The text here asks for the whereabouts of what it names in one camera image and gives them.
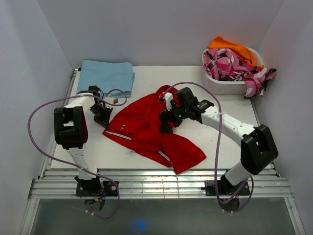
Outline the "red trousers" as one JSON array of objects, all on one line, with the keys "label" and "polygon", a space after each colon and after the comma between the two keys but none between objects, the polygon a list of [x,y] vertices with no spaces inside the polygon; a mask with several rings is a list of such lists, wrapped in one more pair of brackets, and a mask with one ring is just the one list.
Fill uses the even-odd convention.
[{"label": "red trousers", "polygon": [[103,135],[165,167],[173,167],[180,174],[201,163],[206,155],[189,139],[160,131],[158,116],[166,105],[159,96],[169,88],[164,85],[129,104],[115,115]]}]

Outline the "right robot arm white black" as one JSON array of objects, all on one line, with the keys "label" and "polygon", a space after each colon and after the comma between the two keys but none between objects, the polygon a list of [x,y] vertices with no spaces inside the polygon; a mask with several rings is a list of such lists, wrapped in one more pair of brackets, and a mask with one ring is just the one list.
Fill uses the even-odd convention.
[{"label": "right robot arm white black", "polygon": [[223,114],[212,102],[198,101],[188,87],[175,94],[163,92],[159,99],[166,105],[159,115],[161,132],[171,133],[170,123],[178,127],[188,118],[218,130],[241,148],[240,161],[215,184],[219,193],[233,194],[244,180],[259,174],[278,157],[278,149],[266,125],[253,126]]}]

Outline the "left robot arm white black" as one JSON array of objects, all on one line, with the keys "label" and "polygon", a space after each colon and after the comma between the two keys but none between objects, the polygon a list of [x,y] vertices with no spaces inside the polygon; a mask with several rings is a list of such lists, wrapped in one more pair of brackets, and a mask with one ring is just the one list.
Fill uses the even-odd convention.
[{"label": "left robot arm white black", "polygon": [[79,96],[65,107],[54,110],[54,136],[56,143],[72,157],[79,175],[75,180],[79,189],[91,195],[100,195],[104,184],[100,181],[98,167],[94,159],[85,154],[83,146],[88,141],[88,128],[85,113],[91,111],[93,120],[108,129],[113,108],[100,101],[101,89],[89,86],[86,91],[80,91]]}]

